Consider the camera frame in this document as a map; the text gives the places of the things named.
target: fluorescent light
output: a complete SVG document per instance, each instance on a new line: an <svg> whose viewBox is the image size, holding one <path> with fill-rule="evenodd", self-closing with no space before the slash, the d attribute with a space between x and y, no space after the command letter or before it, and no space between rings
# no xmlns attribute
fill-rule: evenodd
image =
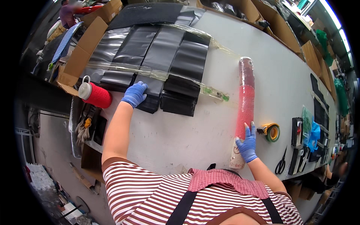
<svg viewBox="0 0 360 225"><path fill-rule="evenodd" d="M339 30L339 33L340 33L342 41L344 42L346 51L350 51L349 43L347 42L344 30L343 29Z"/></svg>
<svg viewBox="0 0 360 225"><path fill-rule="evenodd" d="M351 67L354 67L354 61L352 60L351 52L349 52L349 54L347 56L349 57Z"/></svg>
<svg viewBox="0 0 360 225"><path fill-rule="evenodd" d="M330 17L333 19L336 28L340 29L341 24L339 20L337 19L334 11L331 9L330 5L325 0L320 0L321 4L325 7L326 11L328 11Z"/></svg>

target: scissors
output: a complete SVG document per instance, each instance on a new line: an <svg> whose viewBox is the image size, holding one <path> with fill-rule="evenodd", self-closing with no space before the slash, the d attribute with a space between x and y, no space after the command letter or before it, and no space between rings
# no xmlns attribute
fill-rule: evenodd
<svg viewBox="0 0 360 225"><path fill-rule="evenodd" d="M283 155L283 158L280 160L280 162L278 163L278 165L275 168L275 174L282 174L284 169L285 169L285 155L286 155L286 149Z"/></svg>

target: striped shirt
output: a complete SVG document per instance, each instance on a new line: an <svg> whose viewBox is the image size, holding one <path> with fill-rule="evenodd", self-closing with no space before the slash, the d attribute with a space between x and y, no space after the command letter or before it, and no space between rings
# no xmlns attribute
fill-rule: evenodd
<svg viewBox="0 0 360 225"><path fill-rule="evenodd" d="M102 170L114 221L126 225L166 224L193 176L158 175L118 157L107 159ZM274 193L266 185L265 188L284 224L303 223L287 193ZM272 223L260 198L240 194L230 184L217 183L197 192L184 224L207 224L222 213L239 208L260 224Z"/></svg>

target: apron strap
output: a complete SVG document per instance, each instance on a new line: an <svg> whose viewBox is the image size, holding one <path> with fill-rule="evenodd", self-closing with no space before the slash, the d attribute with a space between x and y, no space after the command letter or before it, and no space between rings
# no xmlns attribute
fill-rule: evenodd
<svg viewBox="0 0 360 225"><path fill-rule="evenodd" d="M280 214L275 208L271 199L270 198L262 199L262 202L264 203L267 211L270 214L271 222L273 224L283 224L283 220L281 219Z"/></svg>
<svg viewBox="0 0 360 225"><path fill-rule="evenodd" d="M181 225L184 223L197 193L198 192L185 192L184 196L170 215L166 225Z"/></svg>

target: blue knit glove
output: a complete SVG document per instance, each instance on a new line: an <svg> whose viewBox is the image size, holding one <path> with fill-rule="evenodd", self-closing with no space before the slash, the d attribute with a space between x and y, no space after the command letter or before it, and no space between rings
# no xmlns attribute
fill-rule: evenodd
<svg viewBox="0 0 360 225"><path fill-rule="evenodd" d="M251 133L249 126L245 123L245 140L242 143L240 138L235 138L235 143L239 148L239 152L241 156L244 158L245 162L251 162L257 158L255 154L255 146L256 146L256 128L253 121L251 121Z"/></svg>
<svg viewBox="0 0 360 225"><path fill-rule="evenodd" d="M144 84L142 81L139 81L126 90L124 97L121 99L121 101L129 103L132 106L132 108L135 108L145 100L146 94L144 94L144 91L147 88L148 88L147 84Z"/></svg>

